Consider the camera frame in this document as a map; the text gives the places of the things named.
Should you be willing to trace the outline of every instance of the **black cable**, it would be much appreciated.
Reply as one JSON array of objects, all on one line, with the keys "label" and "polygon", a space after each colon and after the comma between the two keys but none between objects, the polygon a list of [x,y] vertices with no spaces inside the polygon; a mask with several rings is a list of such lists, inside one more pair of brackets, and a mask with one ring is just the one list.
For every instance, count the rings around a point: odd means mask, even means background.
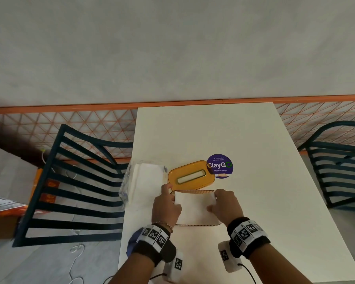
[{"label": "black cable", "polygon": [[248,269],[247,269],[247,267],[246,267],[246,266],[244,266],[244,265],[243,265],[243,264],[241,264],[241,263],[238,263],[238,266],[243,266],[243,267],[245,267],[245,268],[246,268],[246,270],[247,270],[247,272],[250,274],[251,278],[254,280],[254,283],[256,284],[256,281],[255,281],[254,277],[252,277],[252,274],[251,274],[250,270],[248,270]]},{"label": "black cable", "polygon": [[161,274],[155,275],[155,276],[151,277],[150,280],[154,279],[156,277],[159,277],[159,276],[167,276],[167,274],[166,273],[161,273]]},{"label": "black cable", "polygon": [[[105,282],[106,282],[109,278],[111,278],[111,277],[113,277],[113,276],[114,276],[114,275],[109,276],[107,279],[105,279],[105,281],[103,282],[103,284],[105,284]],[[159,277],[159,276],[167,276],[167,274],[166,274],[166,273],[161,273],[161,274],[155,275],[155,276],[151,277],[150,280],[152,280],[152,279],[154,279],[154,278],[156,278],[156,277]]]}]

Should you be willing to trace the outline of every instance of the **tabletop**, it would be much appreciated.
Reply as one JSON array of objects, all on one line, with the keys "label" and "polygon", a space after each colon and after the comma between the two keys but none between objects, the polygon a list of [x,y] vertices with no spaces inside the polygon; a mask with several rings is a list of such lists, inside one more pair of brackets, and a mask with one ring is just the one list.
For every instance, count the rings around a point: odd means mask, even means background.
[{"label": "tabletop", "polygon": [[[205,189],[234,191],[245,216],[311,282],[355,280],[355,262],[273,103],[138,109],[132,160],[171,170],[214,154],[230,159],[233,171]],[[126,207],[119,267],[131,235],[151,221],[155,186],[135,191]],[[175,226],[171,241],[184,253],[181,282],[252,283],[245,269],[226,272],[217,245],[228,239],[223,224]]]}]

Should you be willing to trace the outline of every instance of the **hand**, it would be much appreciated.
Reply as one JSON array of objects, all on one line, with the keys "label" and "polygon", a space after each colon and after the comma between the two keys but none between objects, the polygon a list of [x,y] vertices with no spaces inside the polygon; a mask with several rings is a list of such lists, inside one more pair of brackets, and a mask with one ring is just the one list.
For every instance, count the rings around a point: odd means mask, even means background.
[{"label": "hand", "polygon": [[214,192],[216,204],[207,207],[209,212],[214,213],[223,224],[228,225],[236,218],[243,217],[241,205],[233,191],[217,189]]},{"label": "hand", "polygon": [[[175,205],[175,203],[173,202],[175,200],[175,196],[170,195],[170,188],[172,188],[172,184],[163,184],[162,194],[154,199],[154,205],[152,206],[151,222],[164,222],[173,228],[180,216],[181,205]],[[163,226],[170,231],[171,229],[168,225]]]}]

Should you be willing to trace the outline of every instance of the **gray concrete wall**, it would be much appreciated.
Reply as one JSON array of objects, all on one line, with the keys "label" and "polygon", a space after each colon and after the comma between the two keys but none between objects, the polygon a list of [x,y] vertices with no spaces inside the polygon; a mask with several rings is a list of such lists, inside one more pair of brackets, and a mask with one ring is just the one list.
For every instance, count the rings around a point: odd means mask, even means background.
[{"label": "gray concrete wall", "polygon": [[0,106],[355,94],[355,0],[0,0]]}]

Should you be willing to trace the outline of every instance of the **wristband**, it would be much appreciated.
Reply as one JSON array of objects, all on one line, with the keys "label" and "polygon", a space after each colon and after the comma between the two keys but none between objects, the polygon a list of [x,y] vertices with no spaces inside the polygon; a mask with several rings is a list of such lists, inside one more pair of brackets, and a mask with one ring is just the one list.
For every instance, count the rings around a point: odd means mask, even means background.
[{"label": "wristband", "polygon": [[161,260],[171,262],[175,258],[176,248],[170,236],[170,232],[161,225],[147,225],[142,229],[133,252],[150,258],[155,267]]},{"label": "wristband", "polygon": [[234,257],[243,255],[249,259],[257,248],[271,243],[265,231],[247,217],[233,220],[227,227],[227,233],[232,239],[229,245]]}]

